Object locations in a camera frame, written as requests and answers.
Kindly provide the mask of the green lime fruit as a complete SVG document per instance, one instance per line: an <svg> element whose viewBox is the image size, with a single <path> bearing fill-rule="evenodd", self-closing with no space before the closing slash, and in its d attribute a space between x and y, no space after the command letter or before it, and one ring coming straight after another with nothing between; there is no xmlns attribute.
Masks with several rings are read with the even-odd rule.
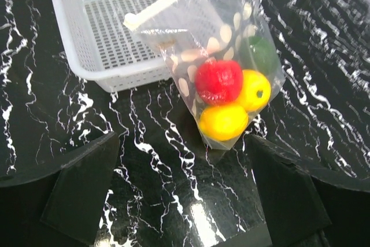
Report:
<svg viewBox="0 0 370 247"><path fill-rule="evenodd" d="M260 36L243 38L239 48L241 62L247 69L254 69L265 76L276 71L280 65L274 45Z"/></svg>

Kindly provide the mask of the yellow orange fruit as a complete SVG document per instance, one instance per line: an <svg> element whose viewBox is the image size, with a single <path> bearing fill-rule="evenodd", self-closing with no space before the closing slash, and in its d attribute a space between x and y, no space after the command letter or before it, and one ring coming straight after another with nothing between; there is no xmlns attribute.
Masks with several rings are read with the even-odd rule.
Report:
<svg viewBox="0 0 370 247"><path fill-rule="evenodd" d="M236 99L237 103L247 112L262 109L271 96L272 89L269 80L262 73L251 69L244 69L242 73L243 86Z"/></svg>

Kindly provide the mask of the white perforated plastic basket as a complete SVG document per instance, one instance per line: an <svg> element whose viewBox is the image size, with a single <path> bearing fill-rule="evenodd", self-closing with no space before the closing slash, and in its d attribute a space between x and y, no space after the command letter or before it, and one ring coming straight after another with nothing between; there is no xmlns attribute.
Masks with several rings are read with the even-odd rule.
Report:
<svg viewBox="0 0 370 247"><path fill-rule="evenodd" d="M52 0L72 72L106 92L169 79L162 57L123 24L156 0Z"/></svg>

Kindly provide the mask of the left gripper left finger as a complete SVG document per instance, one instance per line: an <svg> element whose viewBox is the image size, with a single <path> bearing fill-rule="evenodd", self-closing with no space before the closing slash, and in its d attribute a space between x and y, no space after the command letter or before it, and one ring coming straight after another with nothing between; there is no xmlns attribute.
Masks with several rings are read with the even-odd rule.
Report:
<svg viewBox="0 0 370 247"><path fill-rule="evenodd" d="M1 177L1 246L91 246L120 140L109 132L49 163Z"/></svg>

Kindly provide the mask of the yellow lemon fruit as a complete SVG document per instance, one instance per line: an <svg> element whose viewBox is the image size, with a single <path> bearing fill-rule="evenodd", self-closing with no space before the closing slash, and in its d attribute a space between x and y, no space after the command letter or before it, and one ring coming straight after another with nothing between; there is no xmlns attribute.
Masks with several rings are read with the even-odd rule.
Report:
<svg viewBox="0 0 370 247"><path fill-rule="evenodd" d="M239 137L249 122L249 116L242 106L230 103L208 106L200 115L198 127L207 137L215 141L228 141Z"/></svg>

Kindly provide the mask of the red apple fruit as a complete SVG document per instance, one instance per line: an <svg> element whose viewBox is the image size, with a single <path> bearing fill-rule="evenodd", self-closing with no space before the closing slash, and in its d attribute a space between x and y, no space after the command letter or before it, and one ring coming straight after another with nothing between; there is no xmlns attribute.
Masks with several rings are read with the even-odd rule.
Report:
<svg viewBox="0 0 370 247"><path fill-rule="evenodd" d="M234 60L207 60L196 71L195 88L209 105L224 105L239 96L243 86L242 68Z"/></svg>

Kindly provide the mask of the clear dotted zip bag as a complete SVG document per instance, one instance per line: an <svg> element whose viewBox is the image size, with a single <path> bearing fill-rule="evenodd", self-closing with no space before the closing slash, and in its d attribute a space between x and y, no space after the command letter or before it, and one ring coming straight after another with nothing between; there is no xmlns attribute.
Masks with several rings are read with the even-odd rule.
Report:
<svg viewBox="0 0 370 247"><path fill-rule="evenodd" d="M157 0L123 23L161 55L212 149L231 149L284 84L260 0Z"/></svg>

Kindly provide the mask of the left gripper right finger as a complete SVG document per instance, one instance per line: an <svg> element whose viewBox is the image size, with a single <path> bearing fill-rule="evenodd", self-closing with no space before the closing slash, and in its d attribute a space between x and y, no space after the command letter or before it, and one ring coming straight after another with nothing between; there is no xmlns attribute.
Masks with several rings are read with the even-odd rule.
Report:
<svg viewBox="0 0 370 247"><path fill-rule="evenodd" d="M252 135L247 140L273 246L369 246L369 179Z"/></svg>

